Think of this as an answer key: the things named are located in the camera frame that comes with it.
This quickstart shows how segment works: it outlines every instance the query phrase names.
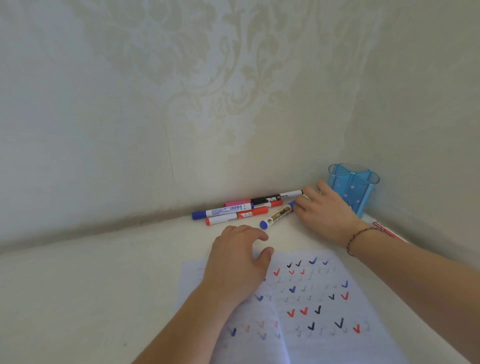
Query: blue pen holder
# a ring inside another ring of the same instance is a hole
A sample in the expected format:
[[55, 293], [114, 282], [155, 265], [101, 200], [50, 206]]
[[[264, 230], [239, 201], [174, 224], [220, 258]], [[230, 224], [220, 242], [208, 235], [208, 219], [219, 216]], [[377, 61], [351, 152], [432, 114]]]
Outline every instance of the blue pen holder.
[[361, 218], [363, 208], [380, 177], [368, 168], [355, 164], [332, 164], [328, 167], [328, 185], [337, 192]]

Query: pink marker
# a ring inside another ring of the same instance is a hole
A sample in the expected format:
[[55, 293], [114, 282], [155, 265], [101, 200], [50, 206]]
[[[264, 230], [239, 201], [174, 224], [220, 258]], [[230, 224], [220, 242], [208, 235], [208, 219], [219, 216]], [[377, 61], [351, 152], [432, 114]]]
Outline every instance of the pink marker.
[[249, 198], [248, 200], [238, 200], [238, 201], [225, 202], [225, 207], [249, 204], [251, 200], [252, 199]]

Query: beaded bracelet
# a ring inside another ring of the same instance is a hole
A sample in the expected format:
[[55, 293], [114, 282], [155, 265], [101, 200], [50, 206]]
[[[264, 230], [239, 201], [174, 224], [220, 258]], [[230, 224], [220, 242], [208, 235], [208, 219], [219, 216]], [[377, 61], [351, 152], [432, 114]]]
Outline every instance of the beaded bracelet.
[[357, 236], [359, 236], [360, 234], [362, 234], [363, 232], [366, 232], [368, 230], [378, 230], [377, 228], [366, 228], [366, 229], [363, 229], [363, 230], [360, 230], [359, 232], [357, 232], [356, 234], [353, 234], [351, 237], [350, 237], [350, 241], [347, 243], [347, 253], [350, 254], [351, 256], [354, 256], [352, 253], [350, 253], [350, 244], [352, 244], [352, 241], [355, 240], [355, 238]]

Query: table surface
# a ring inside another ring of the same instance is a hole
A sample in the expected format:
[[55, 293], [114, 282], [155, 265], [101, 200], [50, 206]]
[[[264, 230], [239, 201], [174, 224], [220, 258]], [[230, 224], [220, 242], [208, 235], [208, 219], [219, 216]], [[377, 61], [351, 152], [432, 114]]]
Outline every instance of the table surface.
[[[175, 313], [181, 263], [207, 257], [225, 226], [182, 217], [0, 255], [2, 363], [130, 363]], [[267, 233], [277, 251], [333, 249], [411, 363], [468, 363], [363, 264], [294, 215]]]

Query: red marker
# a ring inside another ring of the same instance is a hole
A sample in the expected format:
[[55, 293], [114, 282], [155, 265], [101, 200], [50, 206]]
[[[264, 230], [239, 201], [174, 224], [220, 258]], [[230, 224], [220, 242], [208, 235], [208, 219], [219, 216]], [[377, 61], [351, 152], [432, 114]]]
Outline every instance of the red marker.
[[205, 221], [205, 223], [207, 224], [207, 226], [210, 226], [210, 225], [219, 224], [220, 222], [227, 222], [231, 220], [236, 220], [238, 218], [249, 218], [250, 216], [261, 215], [261, 214], [268, 214], [267, 206], [254, 208], [253, 210], [250, 210], [250, 211], [242, 211], [242, 212], [236, 212], [233, 214], [214, 216], [212, 218], [208, 218]]

